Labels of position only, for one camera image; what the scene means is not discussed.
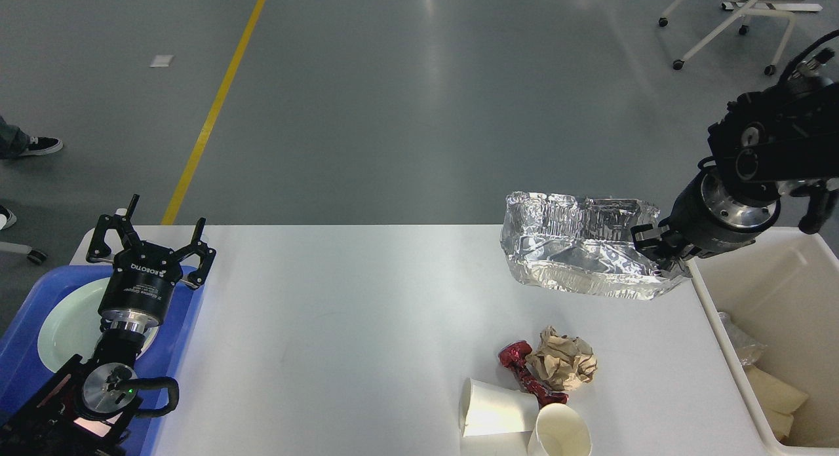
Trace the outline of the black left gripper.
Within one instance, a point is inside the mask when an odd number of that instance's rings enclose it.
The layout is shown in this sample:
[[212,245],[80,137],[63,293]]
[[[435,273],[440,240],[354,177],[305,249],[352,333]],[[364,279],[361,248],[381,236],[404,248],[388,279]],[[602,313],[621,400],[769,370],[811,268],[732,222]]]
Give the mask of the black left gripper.
[[[117,321],[120,313],[141,314],[147,326],[165,323],[176,283],[197,291],[206,283],[216,249],[202,239],[206,218],[198,218],[191,241],[168,256],[149,253],[149,244],[141,239],[132,223],[140,196],[133,195],[122,212],[102,214],[96,220],[86,252],[89,264],[113,266],[97,313]],[[181,262],[189,257],[199,259],[194,271],[184,274]]]

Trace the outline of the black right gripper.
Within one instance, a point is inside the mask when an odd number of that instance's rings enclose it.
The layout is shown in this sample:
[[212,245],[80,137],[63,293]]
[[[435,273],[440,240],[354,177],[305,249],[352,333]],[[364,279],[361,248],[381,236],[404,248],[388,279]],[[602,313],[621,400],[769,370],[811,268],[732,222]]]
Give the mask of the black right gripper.
[[752,207],[728,193],[716,168],[698,173],[675,199],[665,223],[631,228],[633,247],[665,276],[686,274],[686,263],[753,244],[780,215],[780,201]]

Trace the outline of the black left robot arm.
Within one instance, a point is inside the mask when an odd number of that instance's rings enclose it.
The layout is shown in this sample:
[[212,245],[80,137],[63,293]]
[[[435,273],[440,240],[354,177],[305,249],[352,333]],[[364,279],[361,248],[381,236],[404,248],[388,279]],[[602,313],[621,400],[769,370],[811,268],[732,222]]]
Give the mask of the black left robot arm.
[[165,324],[176,287],[206,283],[216,250],[202,238],[206,218],[177,250],[142,239],[132,225],[138,201],[134,195],[124,214],[102,214],[92,233],[86,260],[113,267],[92,356],[72,355],[4,421],[3,455],[123,455],[133,420],[177,408],[177,380],[141,377],[137,359],[147,331]]

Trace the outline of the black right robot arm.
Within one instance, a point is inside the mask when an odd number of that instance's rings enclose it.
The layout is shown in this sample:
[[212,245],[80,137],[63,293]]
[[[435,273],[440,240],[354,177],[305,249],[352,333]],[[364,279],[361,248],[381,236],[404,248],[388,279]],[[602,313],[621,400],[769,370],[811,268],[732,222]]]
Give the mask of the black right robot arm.
[[778,220],[784,196],[807,197],[799,230],[818,234],[837,206],[837,82],[820,74],[835,52],[821,36],[785,66],[778,83],[746,92],[708,128],[710,157],[669,217],[631,229],[658,274],[689,259],[753,244]]

